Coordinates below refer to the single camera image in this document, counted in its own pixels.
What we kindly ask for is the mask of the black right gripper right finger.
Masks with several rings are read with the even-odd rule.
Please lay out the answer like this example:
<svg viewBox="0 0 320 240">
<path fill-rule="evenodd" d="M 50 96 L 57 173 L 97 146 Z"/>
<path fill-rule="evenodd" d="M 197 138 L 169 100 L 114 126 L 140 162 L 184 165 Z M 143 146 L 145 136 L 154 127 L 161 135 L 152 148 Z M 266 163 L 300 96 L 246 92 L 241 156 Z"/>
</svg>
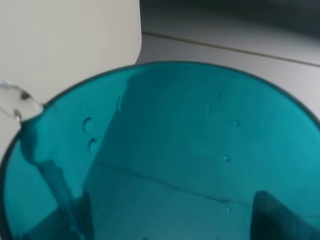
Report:
<svg viewBox="0 0 320 240">
<path fill-rule="evenodd" d="M 318 240 L 320 231 L 267 191 L 257 191 L 252 205 L 253 240 Z"/>
</svg>

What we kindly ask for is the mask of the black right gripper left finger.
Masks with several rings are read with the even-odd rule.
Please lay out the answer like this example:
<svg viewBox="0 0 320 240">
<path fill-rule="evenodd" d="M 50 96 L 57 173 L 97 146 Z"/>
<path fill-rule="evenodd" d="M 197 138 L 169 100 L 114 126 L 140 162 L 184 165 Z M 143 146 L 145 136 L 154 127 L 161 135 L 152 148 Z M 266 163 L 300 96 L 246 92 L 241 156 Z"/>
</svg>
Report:
<svg viewBox="0 0 320 240">
<path fill-rule="evenodd" d="M 94 239 L 91 200 L 89 193 L 73 201 L 75 220 L 85 240 Z M 78 236 L 71 231 L 61 212 L 57 209 L 38 225 L 22 236 L 23 240 L 77 240 Z"/>
</svg>

